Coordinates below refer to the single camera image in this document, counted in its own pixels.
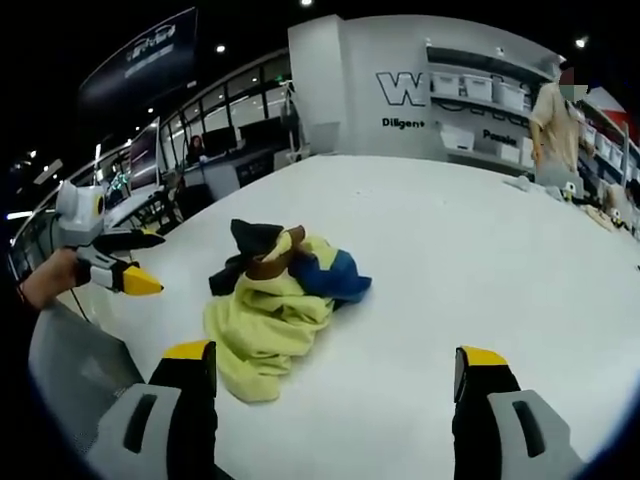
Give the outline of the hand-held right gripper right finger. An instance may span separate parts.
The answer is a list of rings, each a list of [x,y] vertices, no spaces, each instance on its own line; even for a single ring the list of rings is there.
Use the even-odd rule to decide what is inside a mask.
[[[501,355],[458,347],[453,400],[456,479],[572,479],[584,466],[568,424]]]

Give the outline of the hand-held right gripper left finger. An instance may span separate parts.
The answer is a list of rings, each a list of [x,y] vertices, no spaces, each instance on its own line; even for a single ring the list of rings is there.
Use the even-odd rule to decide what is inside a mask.
[[[87,454],[100,479],[216,479],[216,343],[164,352],[147,383],[128,388],[98,423]]]

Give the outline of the person's left hand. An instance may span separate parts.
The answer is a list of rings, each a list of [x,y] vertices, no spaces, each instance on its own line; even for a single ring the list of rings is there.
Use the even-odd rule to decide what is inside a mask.
[[[39,265],[20,285],[20,291],[32,307],[42,310],[78,285],[78,258],[74,250],[62,248]]]

